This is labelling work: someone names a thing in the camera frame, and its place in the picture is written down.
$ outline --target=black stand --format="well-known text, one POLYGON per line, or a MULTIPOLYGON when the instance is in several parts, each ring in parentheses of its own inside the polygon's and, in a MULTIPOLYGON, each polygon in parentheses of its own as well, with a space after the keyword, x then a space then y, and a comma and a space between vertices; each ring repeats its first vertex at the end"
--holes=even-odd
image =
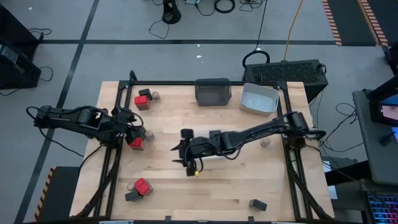
POLYGON ((326 182, 328 186, 347 183, 353 181, 353 179, 348 178, 347 176, 341 174, 344 173, 349 177, 352 177, 354 180, 360 179, 371 179, 371 170, 369 168, 369 162, 363 161, 359 162, 347 167, 343 167, 340 169, 335 169, 325 173, 326 182))
POLYGON ((398 74, 397 61, 398 61, 398 43, 394 44, 390 49, 386 46, 381 46, 386 57, 388 65, 394 75, 398 74))

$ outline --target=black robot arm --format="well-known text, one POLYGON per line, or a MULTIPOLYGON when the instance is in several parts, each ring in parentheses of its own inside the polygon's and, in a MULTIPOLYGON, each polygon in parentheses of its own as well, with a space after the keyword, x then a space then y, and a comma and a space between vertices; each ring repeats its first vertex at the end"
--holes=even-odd
POLYGON ((280 118, 244 131, 210 131, 209 138, 193 137, 191 129, 181 130, 182 140, 180 144, 172 149, 179 151, 180 159, 174 162, 181 163, 187 168, 187 176, 197 173, 195 159, 208 156, 224 156, 227 159, 235 159, 244 144, 270 136, 272 134, 283 134, 292 147, 300 149, 304 147, 304 138, 320 139, 326 132, 310 130, 302 113, 291 112, 280 118), (237 151, 235 157, 228 157, 237 151))
POLYGON ((126 134, 127 143, 134 140, 134 133, 142 128, 134 126, 137 114, 129 109, 115 108, 112 116, 108 110, 93 106, 81 106, 72 110, 42 106, 37 109, 34 126, 44 128, 62 128, 96 138, 101 144, 112 147, 114 133, 126 134))

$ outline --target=wooden table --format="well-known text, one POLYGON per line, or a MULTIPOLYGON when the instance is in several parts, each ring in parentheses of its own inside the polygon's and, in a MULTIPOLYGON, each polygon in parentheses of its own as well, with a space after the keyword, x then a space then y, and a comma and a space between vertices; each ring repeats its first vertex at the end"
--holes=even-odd
MULTIPOLYGON (((117 82, 103 82, 97 107, 112 110, 117 86, 117 82)), ((133 96, 145 88, 158 91, 162 101, 153 102, 150 110, 139 111, 132 100, 130 109, 142 116, 144 126, 154 132, 155 140, 147 143, 145 151, 133 151, 124 143, 112 219, 164 220, 171 215, 173 220, 245 221, 248 216, 253 216, 255 221, 294 220, 280 135, 270 136, 271 144, 266 149, 259 141, 246 144, 235 161, 223 157, 204 159, 205 169, 197 178, 187 177, 185 169, 172 162, 178 159, 178 151, 170 151, 179 143, 182 128, 194 129, 195 136, 208 135, 208 131, 215 129, 239 131, 268 122, 277 117, 277 113, 267 117, 241 111, 243 86, 232 86, 232 98, 227 106, 213 107, 197 106, 193 86, 133 86, 133 96), (141 177, 150 182, 154 191, 140 201, 126 202, 127 183, 141 177), (249 201, 254 198, 268 204, 266 212, 249 209, 249 201)), ((303 83, 288 83, 288 88, 292 110, 302 112, 311 127, 303 83)), ((316 142, 308 144, 317 146, 316 142)), ((89 140, 86 156, 97 147, 96 140, 89 140)), ((104 152, 105 149, 98 151, 83 166, 70 215, 77 214, 98 188, 104 152)), ((334 217, 319 152, 304 148, 302 161, 309 191, 334 217)), ((298 188, 297 192, 300 211, 305 217, 298 188)), ((101 213, 105 211, 107 199, 106 192, 101 213)))

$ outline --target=dark plastic container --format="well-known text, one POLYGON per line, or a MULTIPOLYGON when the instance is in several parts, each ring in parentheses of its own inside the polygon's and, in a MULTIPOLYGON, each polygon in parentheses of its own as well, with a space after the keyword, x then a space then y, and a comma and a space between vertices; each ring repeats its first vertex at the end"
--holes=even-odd
POLYGON ((227 78, 198 79, 195 98, 199 106, 225 106, 231 99, 231 82, 227 78))

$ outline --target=red cube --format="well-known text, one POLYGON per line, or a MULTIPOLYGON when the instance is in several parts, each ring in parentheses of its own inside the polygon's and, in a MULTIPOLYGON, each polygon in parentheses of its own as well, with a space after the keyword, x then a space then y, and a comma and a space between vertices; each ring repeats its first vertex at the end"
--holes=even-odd
POLYGON ((144 178, 140 178, 135 183, 138 193, 141 195, 149 195, 154 189, 144 178))
POLYGON ((149 109, 149 100, 147 96, 136 96, 134 98, 134 103, 136 104, 139 110, 149 109))
POLYGON ((143 151, 145 148, 145 141, 141 137, 137 137, 133 140, 129 146, 134 150, 141 150, 143 151))

